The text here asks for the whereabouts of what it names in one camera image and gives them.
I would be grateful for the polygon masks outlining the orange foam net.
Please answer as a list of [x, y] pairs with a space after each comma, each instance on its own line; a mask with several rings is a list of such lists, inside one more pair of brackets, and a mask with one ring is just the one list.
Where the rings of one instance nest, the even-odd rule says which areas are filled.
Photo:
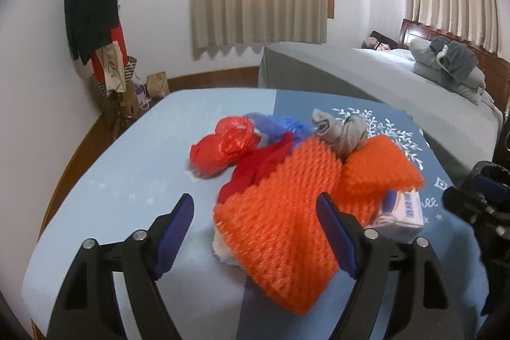
[[216, 229], [267, 297], [297, 315], [317, 302], [339, 269], [317, 218], [317, 198], [367, 226], [389, 191], [424, 187], [419, 169], [378, 135], [345, 162], [317, 138], [293, 150], [259, 184], [218, 204]]

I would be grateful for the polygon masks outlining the red plastic bag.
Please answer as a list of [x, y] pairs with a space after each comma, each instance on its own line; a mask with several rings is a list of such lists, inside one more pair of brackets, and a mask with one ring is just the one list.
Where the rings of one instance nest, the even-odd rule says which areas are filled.
[[224, 117], [213, 134], [208, 134], [191, 146], [191, 167], [203, 177], [222, 173], [256, 149], [261, 137], [247, 117]]

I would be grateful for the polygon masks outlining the bed with grey sheet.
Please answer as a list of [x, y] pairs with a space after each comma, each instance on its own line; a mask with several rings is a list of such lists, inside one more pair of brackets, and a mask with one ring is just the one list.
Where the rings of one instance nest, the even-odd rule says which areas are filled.
[[259, 86], [362, 98], [405, 111], [459, 184], [477, 162], [493, 159], [503, 114], [488, 96], [475, 105], [412, 68], [389, 52], [280, 42], [263, 51]]

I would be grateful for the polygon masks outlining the white blue tissue pack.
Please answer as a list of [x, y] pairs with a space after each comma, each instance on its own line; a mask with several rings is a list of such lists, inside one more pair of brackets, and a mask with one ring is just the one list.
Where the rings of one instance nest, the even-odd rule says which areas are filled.
[[389, 191], [368, 228], [397, 242], [410, 242], [424, 228], [419, 192]]

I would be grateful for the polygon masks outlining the red wooden headboard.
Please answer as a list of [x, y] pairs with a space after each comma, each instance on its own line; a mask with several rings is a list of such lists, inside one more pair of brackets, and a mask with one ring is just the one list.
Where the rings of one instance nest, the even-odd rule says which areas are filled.
[[413, 22], [403, 19], [401, 24], [398, 45], [408, 49], [410, 42], [415, 38], [432, 40], [436, 36], [443, 36], [449, 40], [458, 41], [465, 44], [474, 52], [479, 60], [479, 67], [485, 74], [488, 93], [494, 99], [495, 105], [504, 113], [509, 114], [509, 62], [479, 47], [474, 43], [463, 40], [462, 38], [446, 33], [442, 30], [427, 26], [420, 22]]

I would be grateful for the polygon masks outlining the dark grey towel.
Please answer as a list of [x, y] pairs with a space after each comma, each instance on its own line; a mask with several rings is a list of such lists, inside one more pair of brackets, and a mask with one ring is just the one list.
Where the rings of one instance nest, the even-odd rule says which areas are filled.
[[430, 49], [436, 55], [444, 87], [452, 87], [463, 82], [479, 63], [475, 53], [468, 46], [443, 36], [434, 37]]

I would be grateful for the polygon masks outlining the folded grey quilt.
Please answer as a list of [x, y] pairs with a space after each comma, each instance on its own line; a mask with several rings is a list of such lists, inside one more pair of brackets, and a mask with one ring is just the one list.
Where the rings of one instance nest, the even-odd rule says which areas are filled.
[[409, 44], [413, 72], [479, 105], [486, 92], [485, 75], [476, 54], [465, 44], [436, 36], [414, 38]]

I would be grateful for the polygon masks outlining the white crumpled tissue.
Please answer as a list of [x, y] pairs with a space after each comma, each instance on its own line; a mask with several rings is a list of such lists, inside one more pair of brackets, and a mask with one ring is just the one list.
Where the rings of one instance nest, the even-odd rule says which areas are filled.
[[221, 232], [219, 232], [217, 229], [215, 229], [212, 248], [220, 262], [226, 263], [227, 265], [230, 266], [244, 269], [243, 265], [239, 262], [237, 257], [234, 255], [233, 251], [224, 242]]

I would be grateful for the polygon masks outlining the grey crumpled sock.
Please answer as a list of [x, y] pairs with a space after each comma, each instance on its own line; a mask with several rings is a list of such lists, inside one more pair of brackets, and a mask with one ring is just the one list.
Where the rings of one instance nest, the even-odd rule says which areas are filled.
[[329, 146], [342, 162], [353, 152], [363, 148], [368, 141], [368, 126], [361, 117], [348, 116], [342, 121], [325, 111], [314, 109], [311, 120], [315, 135]]

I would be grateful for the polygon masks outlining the blue tree-print tablecloth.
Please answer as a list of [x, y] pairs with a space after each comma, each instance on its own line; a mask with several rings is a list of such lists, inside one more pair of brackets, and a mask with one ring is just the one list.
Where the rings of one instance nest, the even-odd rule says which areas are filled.
[[[467, 339], [482, 326], [488, 282], [471, 227], [442, 207], [451, 179], [439, 162], [425, 123], [395, 105], [289, 90], [206, 89], [171, 94], [143, 116], [78, 181], [43, 232], [29, 261], [22, 296], [41, 331], [52, 311], [79, 248], [87, 239], [100, 244], [121, 242], [148, 229], [170, 213], [183, 194], [194, 202], [193, 221], [176, 261], [157, 286], [185, 339], [326, 339], [330, 337], [353, 290], [353, 279], [341, 271], [317, 219], [317, 197], [331, 192], [351, 214], [354, 198], [340, 190], [342, 164], [322, 143], [300, 148], [292, 161], [260, 184], [220, 203], [221, 188], [232, 177], [227, 170], [205, 179], [195, 175], [189, 153], [217, 123], [253, 113], [310, 122], [313, 110], [344, 119], [367, 121], [373, 162], [383, 173], [398, 173], [398, 159], [418, 171], [424, 227], [447, 276], [454, 305]], [[328, 254], [323, 269], [329, 285], [315, 302], [277, 303], [266, 289], [278, 284], [274, 273], [262, 273], [248, 262], [229, 265], [213, 250], [220, 234], [240, 256], [260, 254], [273, 262], [304, 254]]]

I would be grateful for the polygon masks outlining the black bag beside bed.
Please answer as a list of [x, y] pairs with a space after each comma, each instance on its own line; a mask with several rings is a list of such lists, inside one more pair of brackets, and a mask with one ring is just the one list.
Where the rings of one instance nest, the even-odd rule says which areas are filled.
[[373, 31], [363, 40], [361, 47], [363, 49], [372, 49], [375, 51], [391, 51], [398, 48], [398, 44], [393, 39]]

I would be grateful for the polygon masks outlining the red cloth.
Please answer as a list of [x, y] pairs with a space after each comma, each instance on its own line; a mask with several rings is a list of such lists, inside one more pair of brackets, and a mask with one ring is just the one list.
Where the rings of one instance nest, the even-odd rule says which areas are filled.
[[280, 141], [250, 152], [234, 168], [230, 181], [221, 188], [217, 203], [223, 204], [230, 196], [242, 194], [248, 187], [267, 179], [284, 162], [293, 147], [294, 135], [286, 132]]

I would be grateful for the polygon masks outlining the blue plastic bag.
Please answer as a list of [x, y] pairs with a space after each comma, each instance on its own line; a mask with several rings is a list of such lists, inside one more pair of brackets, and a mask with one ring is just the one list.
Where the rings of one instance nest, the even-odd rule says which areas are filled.
[[248, 113], [254, 128], [266, 138], [268, 145], [280, 141], [285, 133], [293, 134], [294, 147], [315, 134], [315, 128], [307, 123], [299, 122], [292, 117], [266, 116], [261, 113]]

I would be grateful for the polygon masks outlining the brown paper bag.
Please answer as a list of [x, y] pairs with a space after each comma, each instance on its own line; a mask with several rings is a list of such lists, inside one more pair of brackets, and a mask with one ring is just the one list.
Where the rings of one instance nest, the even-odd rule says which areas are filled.
[[170, 87], [166, 72], [156, 72], [147, 76], [146, 88], [149, 96], [154, 99], [170, 95]]

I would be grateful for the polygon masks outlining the striped bag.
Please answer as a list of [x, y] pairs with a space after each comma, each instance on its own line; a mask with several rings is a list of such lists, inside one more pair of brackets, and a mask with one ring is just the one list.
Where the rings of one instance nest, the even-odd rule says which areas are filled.
[[[132, 77], [134, 75], [134, 72], [136, 69], [136, 63], [137, 63], [137, 60], [134, 57], [129, 56], [128, 60], [129, 60], [129, 62], [128, 62], [127, 66], [125, 66], [125, 82], [126, 82], [126, 84], [129, 81], [132, 81]], [[106, 91], [106, 84], [98, 82], [96, 80], [95, 80], [95, 82], [96, 82], [103, 98], [107, 98], [111, 94], [111, 91], [110, 92]]]

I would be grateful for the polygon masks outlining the beige tote bag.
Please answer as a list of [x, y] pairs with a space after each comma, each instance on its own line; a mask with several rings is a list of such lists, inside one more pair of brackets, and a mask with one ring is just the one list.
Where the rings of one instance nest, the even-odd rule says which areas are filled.
[[98, 63], [102, 67], [106, 91], [123, 93], [126, 89], [124, 55], [119, 43], [114, 41], [95, 51]]

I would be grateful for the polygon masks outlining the red hanging garment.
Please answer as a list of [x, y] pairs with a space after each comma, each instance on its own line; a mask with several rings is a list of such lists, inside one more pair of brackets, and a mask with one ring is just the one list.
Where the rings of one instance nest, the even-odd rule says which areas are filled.
[[[112, 36], [113, 42], [116, 42], [119, 44], [119, 48], [120, 48], [120, 51], [122, 54], [123, 67], [125, 67], [125, 66], [127, 66], [129, 60], [128, 60], [127, 48], [125, 45], [124, 32], [123, 32], [121, 23], [119, 23], [116, 28], [113, 28], [111, 30], [111, 36]], [[103, 66], [101, 66], [101, 63], [99, 62], [99, 58], [98, 58], [96, 51], [91, 53], [91, 67], [93, 69], [93, 74], [94, 74], [95, 80], [98, 82], [104, 83], [106, 81], [105, 72], [104, 72]]]

